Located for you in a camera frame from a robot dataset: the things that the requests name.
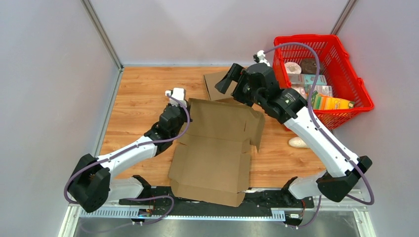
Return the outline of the brown cardboard sheet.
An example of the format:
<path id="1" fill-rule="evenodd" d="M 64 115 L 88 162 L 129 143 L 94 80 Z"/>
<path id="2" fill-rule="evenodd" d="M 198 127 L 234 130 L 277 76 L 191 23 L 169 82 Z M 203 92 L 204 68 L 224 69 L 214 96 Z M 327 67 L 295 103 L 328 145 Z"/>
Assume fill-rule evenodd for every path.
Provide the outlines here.
<path id="1" fill-rule="evenodd" d="M 190 99 L 191 118 L 176 145 L 168 177 L 178 198 L 239 206 L 250 186 L 253 148 L 263 113 L 243 104 Z"/>

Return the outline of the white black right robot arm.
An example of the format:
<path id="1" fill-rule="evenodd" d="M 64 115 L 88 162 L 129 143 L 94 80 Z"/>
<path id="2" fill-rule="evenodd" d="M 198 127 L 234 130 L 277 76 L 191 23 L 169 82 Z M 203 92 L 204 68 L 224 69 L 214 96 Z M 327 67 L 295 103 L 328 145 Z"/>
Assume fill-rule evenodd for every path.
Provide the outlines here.
<path id="1" fill-rule="evenodd" d="M 313 176 L 290 179 L 283 186 L 285 205 L 296 206 L 311 196 L 323 195 L 334 202 L 350 197 L 350 191 L 372 166 L 368 156 L 347 149 L 313 114 L 306 99 L 293 88 L 280 88 L 272 67 L 265 63 L 248 68 L 232 64 L 215 89 L 224 94 L 233 81 L 237 83 L 231 93 L 234 100 L 250 107 L 259 105 L 300 137 L 326 168 Z"/>

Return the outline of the aluminium rail frame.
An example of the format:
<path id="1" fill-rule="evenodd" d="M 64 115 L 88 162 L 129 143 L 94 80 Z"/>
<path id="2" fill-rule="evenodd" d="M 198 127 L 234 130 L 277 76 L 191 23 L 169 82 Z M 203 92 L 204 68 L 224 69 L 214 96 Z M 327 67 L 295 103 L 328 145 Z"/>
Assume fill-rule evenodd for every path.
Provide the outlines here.
<path id="1" fill-rule="evenodd" d="M 261 190 L 280 190 L 278 188 L 251 188 L 246 192 L 256 192 Z M 155 220 L 160 217 L 164 219 L 173 219 L 173 220 L 208 220 L 208 221 L 266 221 L 266 222 L 276 222 L 283 224 L 286 227 L 292 229 L 302 229 L 308 226 L 313 226 L 314 221 L 320 218 L 321 213 L 328 212 L 352 212 L 355 218 L 355 226 L 359 232 L 359 235 L 362 237 L 374 237 L 376 233 L 372 227 L 371 219 L 367 210 L 366 205 L 363 205 L 351 198 L 344 198 L 341 202 L 333 202 L 326 197 L 306 197 L 301 200 L 302 210 L 301 213 L 297 214 L 296 208 L 291 208 L 300 200 L 297 200 L 291 206 L 285 205 L 284 199 L 281 197 L 284 205 L 290 208 L 272 208 L 272 217 L 204 217 L 204 216 L 172 216 L 170 212 L 174 207 L 173 197 L 167 196 L 157 196 L 157 197 L 145 197 L 141 198 L 139 201 L 148 201 L 148 200 L 157 200 L 159 198 L 169 198 L 171 201 L 170 207 L 164 214 L 156 215 L 152 214 L 152 209 L 144 208 L 145 206 L 134 206 L 134 205 L 120 205 L 119 201 L 111 201 L 106 203 L 97 209 L 94 212 L 87 213 L 82 207 L 71 206 L 71 210 L 77 210 L 76 216 L 84 218 L 125 218 L 131 219 L 134 222 L 140 222 L 141 220 Z"/>

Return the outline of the white round container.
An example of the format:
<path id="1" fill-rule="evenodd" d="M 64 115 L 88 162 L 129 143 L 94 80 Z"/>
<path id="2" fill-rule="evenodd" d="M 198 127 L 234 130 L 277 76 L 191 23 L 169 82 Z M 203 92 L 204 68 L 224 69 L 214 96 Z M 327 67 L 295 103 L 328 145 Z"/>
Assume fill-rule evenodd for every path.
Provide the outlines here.
<path id="1" fill-rule="evenodd" d="M 301 66 L 296 62 L 286 62 L 284 64 L 287 74 L 301 74 Z"/>

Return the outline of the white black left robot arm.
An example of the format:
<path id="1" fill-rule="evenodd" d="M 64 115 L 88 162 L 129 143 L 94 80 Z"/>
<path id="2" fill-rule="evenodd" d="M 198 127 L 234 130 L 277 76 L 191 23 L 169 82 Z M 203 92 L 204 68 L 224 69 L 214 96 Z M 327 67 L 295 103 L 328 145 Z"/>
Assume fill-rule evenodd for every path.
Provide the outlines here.
<path id="1" fill-rule="evenodd" d="M 82 156 L 64 188 L 65 199 L 91 213 L 103 204 L 132 198 L 140 205 L 149 202 L 151 191 L 138 177 L 115 177 L 135 164 L 158 156 L 180 138 L 191 122 L 187 103 L 168 104 L 159 121 L 133 143 L 106 155 Z"/>

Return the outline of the pink white product box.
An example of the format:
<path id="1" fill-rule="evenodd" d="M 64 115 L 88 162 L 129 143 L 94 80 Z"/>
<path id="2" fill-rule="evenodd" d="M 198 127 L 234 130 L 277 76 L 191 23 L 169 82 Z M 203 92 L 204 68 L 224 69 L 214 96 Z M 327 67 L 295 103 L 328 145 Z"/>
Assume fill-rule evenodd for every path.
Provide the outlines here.
<path id="1" fill-rule="evenodd" d="M 296 90 L 299 94 L 302 95 L 304 99 L 308 98 L 309 92 L 312 88 L 312 85 L 308 86 L 292 86 L 294 90 Z M 316 85 L 314 87 L 314 92 L 321 94 L 323 96 L 333 97 L 333 90 L 332 87 L 329 85 Z"/>

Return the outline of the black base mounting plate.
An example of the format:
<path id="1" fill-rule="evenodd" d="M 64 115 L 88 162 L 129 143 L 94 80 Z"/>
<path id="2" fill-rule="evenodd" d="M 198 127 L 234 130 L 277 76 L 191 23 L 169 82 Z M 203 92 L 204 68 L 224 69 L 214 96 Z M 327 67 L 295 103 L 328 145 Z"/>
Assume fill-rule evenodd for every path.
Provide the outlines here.
<path id="1" fill-rule="evenodd" d="M 170 187 L 154 186 L 146 188 L 142 192 L 142 197 L 149 198 L 157 196 L 171 196 L 174 199 L 174 207 L 170 212 L 172 216 L 204 216 L 204 217 L 272 217 L 272 208 L 286 207 L 280 197 L 280 190 L 261 190 L 256 192 L 246 192 L 244 200 L 238 207 L 195 201 L 185 198 L 177 198 Z M 152 214 L 164 214 L 171 205 L 169 198 L 159 198 L 148 201 L 131 201 L 126 199 L 119 200 L 120 205 L 145 206 L 152 209 Z M 301 213 L 302 203 L 299 201 L 291 208 L 296 208 L 297 214 Z"/>

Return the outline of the orange yellow product box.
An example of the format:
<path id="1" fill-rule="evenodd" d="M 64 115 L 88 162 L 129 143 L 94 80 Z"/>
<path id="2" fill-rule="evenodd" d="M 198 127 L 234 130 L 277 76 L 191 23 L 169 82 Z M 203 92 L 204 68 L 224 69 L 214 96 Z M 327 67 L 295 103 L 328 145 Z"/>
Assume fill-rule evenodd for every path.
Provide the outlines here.
<path id="1" fill-rule="evenodd" d="M 354 108 L 355 103 L 346 99 L 316 95 L 313 101 L 314 110 L 344 110 Z"/>

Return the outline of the green product box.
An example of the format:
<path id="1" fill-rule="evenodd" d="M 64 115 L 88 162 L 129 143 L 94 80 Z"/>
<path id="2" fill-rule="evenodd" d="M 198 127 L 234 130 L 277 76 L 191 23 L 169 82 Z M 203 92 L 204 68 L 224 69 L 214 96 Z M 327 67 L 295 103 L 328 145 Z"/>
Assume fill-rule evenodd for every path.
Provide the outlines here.
<path id="1" fill-rule="evenodd" d="M 319 103 L 321 102 L 321 95 L 315 90 L 312 93 L 311 97 L 311 105 L 313 110 L 317 110 L 319 108 Z"/>

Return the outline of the teal product box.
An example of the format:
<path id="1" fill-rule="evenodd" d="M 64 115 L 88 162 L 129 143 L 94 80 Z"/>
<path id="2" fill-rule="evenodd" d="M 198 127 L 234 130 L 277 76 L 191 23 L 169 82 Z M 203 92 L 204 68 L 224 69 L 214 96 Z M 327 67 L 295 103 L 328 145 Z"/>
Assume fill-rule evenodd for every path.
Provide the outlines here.
<path id="1" fill-rule="evenodd" d="M 315 75 L 308 74 L 288 74 L 289 81 L 292 85 L 308 86 L 312 85 L 315 80 Z M 316 85 L 328 85 L 324 75 L 319 75 Z"/>

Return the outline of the white egg-shaped object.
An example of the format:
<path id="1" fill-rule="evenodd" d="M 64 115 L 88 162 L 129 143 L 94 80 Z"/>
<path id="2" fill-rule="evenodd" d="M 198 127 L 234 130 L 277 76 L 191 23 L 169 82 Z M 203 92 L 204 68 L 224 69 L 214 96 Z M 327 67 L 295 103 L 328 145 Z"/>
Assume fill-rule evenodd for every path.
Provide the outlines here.
<path id="1" fill-rule="evenodd" d="M 294 148 L 309 148 L 308 145 L 298 136 L 291 138 L 288 141 L 288 144 Z"/>

